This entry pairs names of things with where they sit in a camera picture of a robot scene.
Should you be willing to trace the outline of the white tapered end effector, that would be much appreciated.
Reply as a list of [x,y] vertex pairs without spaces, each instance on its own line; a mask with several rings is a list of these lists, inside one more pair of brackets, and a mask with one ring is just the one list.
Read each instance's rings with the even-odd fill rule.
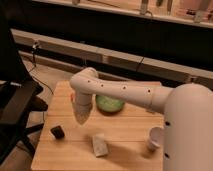
[[88,120],[91,110],[92,110],[91,104],[79,105],[77,103],[73,103],[73,111],[75,119],[80,125],[83,125]]

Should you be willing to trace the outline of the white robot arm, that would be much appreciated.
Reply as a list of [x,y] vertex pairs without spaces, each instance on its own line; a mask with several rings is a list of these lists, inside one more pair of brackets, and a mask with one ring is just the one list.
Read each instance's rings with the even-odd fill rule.
[[90,113],[105,95],[164,116],[163,171],[213,171],[213,90],[196,83],[170,88],[140,81],[108,81],[88,67],[73,75],[75,112]]

